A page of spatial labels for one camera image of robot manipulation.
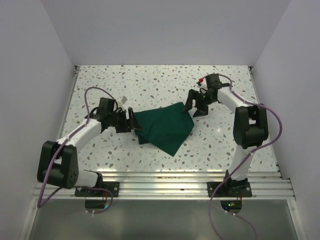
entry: metal frame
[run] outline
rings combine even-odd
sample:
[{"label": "metal frame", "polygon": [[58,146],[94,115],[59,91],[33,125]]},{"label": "metal frame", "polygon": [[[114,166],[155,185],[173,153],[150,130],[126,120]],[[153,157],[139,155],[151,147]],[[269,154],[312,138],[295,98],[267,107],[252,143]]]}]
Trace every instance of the metal frame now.
[{"label": "metal frame", "polygon": [[[61,137],[66,115],[69,109],[72,93],[76,85],[79,67],[76,68],[69,100],[66,105],[57,138]],[[207,182],[221,182],[225,172],[107,172],[101,171],[104,181],[120,182],[118,200],[209,200]],[[302,222],[299,218],[295,195],[291,181],[284,180],[278,172],[249,172],[248,180],[251,184],[253,197],[246,200],[287,200],[292,221],[299,240],[306,239]],[[20,240],[28,240],[37,214],[37,200],[41,189],[37,183],[32,194],[31,203],[22,228]],[[47,185],[44,197],[47,197],[55,186]],[[74,189],[62,189],[53,199],[81,199],[75,197]],[[217,200],[231,198],[217,197]]]}]

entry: dark green fabric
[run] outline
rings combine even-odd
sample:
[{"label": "dark green fabric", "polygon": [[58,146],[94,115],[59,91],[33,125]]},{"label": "dark green fabric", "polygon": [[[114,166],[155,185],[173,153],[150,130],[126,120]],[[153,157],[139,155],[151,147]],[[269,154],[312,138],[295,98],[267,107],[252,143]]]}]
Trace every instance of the dark green fabric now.
[{"label": "dark green fabric", "polygon": [[142,130],[135,130],[139,144],[151,143],[167,154],[174,156],[191,133],[194,122],[188,112],[182,112],[185,105],[176,104],[135,112],[134,116]]}]

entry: green cloth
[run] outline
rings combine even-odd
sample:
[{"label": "green cloth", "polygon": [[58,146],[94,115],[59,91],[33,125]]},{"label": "green cloth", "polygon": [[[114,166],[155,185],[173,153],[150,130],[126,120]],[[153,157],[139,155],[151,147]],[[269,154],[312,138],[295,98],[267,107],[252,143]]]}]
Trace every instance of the green cloth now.
[{"label": "green cloth", "polygon": [[182,112],[182,102],[147,111],[135,112],[141,126],[135,130],[139,144],[151,143],[167,154],[174,156],[191,133],[194,122],[188,112]]}]

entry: gray floor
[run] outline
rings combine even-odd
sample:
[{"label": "gray floor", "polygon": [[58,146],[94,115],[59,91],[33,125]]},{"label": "gray floor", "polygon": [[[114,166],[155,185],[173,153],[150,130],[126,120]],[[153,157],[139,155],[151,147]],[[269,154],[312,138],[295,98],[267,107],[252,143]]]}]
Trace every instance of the gray floor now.
[{"label": "gray floor", "polygon": [[[226,240],[251,240],[242,220],[215,201],[214,221]],[[245,200],[239,213],[253,223],[259,240],[296,240],[286,200]],[[38,210],[31,240],[215,240],[204,200],[116,200],[105,213],[85,214],[84,200],[55,199]]]}]

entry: speckled tabletop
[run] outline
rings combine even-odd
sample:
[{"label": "speckled tabletop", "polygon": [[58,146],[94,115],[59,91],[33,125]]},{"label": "speckled tabletop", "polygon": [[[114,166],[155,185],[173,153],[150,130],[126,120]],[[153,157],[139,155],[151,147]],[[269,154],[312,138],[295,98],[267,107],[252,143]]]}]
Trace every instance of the speckled tabletop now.
[{"label": "speckled tabletop", "polygon": [[[210,73],[230,76],[234,90],[256,102],[256,94],[247,66],[226,65],[83,65],[80,68],[69,110],[62,129],[66,135],[84,119],[84,92],[91,86],[103,88],[116,99],[128,98],[127,107],[134,112],[185,103],[189,89],[198,90],[198,78]],[[99,99],[107,97],[102,91],[88,92],[90,109]],[[209,115],[193,118],[194,128],[174,157],[151,144],[138,144],[134,132],[116,134],[109,128],[92,139],[78,154],[79,167],[92,171],[225,171],[232,162],[236,148],[233,139],[234,115],[224,105],[213,103]],[[250,171],[276,172],[272,149],[258,151]]]}]

